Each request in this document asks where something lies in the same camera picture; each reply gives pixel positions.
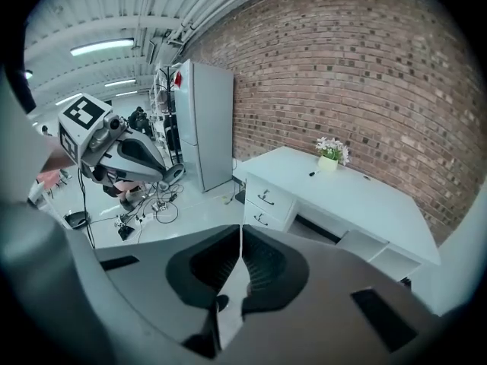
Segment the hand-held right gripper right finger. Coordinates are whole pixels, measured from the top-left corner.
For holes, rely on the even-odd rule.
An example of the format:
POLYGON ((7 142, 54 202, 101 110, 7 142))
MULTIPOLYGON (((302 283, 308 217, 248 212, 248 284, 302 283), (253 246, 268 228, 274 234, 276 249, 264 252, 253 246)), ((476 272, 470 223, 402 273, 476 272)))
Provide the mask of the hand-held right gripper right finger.
POLYGON ((406 365, 438 318, 403 284, 351 252, 245 225, 243 325, 225 365, 406 365))

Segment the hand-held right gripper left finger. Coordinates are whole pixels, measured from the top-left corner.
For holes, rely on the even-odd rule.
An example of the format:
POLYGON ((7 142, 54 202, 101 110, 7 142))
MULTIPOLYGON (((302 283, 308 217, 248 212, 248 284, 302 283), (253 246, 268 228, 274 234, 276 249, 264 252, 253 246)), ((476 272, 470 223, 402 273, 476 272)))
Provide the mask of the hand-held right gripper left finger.
POLYGON ((100 249, 122 296, 158 330, 204 357, 221 351, 217 297, 240 256, 240 227, 100 249))

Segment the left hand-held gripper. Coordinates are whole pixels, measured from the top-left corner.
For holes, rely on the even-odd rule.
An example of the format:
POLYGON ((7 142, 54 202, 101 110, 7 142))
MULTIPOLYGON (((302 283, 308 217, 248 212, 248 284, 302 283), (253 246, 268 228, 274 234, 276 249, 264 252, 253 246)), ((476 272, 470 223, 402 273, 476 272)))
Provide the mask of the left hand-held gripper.
POLYGON ((63 150, 92 181, 155 183, 164 178, 164 160, 152 140, 127 129, 111 105, 81 94, 62 109, 58 122, 63 150))

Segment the person's left forearm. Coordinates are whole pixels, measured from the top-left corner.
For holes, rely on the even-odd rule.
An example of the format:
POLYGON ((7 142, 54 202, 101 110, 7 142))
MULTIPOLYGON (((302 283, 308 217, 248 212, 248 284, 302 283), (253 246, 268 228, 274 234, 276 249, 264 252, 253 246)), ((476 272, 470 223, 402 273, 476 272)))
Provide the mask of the person's left forearm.
POLYGON ((40 173, 61 170, 74 166, 76 162, 68 156, 55 136, 40 135, 41 141, 49 148, 49 156, 40 173))

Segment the white drawer unit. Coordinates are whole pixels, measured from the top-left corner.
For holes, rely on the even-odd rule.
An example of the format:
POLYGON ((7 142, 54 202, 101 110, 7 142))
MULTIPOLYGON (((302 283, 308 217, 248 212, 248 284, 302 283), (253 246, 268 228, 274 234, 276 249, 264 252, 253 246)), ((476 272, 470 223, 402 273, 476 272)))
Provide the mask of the white drawer unit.
POLYGON ((291 210, 291 205, 272 206, 269 208, 261 208, 249 200, 245 201, 244 219, 245 224, 253 226, 260 226, 271 230, 287 230, 288 229, 288 215, 291 210))

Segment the white desk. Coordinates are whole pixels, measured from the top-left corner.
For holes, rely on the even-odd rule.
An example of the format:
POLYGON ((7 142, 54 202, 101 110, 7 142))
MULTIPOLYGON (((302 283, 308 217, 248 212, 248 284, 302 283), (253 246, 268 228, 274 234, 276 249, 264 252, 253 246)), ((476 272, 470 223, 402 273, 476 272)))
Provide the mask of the white desk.
POLYGON ((401 281, 423 265, 440 265, 431 231, 414 200, 348 167, 321 170, 312 154, 281 147, 237 165, 239 178, 259 177, 291 194, 288 229, 301 216, 331 233, 339 248, 401 281), (309 173, 319 170, 316 176, 309 173))

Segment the white shelving rack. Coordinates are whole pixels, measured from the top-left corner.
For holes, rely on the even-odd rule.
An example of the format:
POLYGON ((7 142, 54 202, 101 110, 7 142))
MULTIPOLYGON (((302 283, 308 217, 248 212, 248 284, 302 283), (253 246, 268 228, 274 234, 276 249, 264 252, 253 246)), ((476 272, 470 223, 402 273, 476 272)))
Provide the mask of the white shelving rack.
POLYGON ((151 112, 149 121, 153 136, 158 145, 164 145, 164 118, 166 116, 167 79, 161 68, 157 68, 149 91, 151 112))

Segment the grey refrigerator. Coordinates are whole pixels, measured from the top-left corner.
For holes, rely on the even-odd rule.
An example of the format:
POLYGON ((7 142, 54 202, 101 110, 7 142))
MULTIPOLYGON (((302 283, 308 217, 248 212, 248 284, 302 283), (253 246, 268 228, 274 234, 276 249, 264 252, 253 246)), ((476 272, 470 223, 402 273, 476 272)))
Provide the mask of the grey refrigerator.
POLYGON ((183 164, 200 192, 231 180, 234 76, 186 60, 173 81, 183 164))

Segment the black coat rack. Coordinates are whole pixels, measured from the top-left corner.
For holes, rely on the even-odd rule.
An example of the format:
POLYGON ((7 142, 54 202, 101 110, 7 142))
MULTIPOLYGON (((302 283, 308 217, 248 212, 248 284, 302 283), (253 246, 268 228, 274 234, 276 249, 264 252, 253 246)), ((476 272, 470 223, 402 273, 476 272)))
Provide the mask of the black coat rack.
POLYGON ((164 96, 167 112, 164 118, 164 138, 166 141, 167 153, 172 164, 182 163, 175 99, 173 95, 174 78, 178 66, 179 64, 164 65, 161 67, 161 70, 165 73, 167 79, 166 95, 164 96))

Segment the potted pale flower plant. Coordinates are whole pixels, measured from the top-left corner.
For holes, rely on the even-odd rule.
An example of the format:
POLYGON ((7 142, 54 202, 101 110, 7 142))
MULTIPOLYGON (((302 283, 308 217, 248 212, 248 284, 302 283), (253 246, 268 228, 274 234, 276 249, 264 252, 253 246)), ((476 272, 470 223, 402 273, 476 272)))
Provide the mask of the potted pale flower plant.
POLYGON ((335 171, 338 165, 349 163, 349 147, 335 138, 321 137, 317 139, 315 148, 320 155, 318 167, 321 170, 335 171))

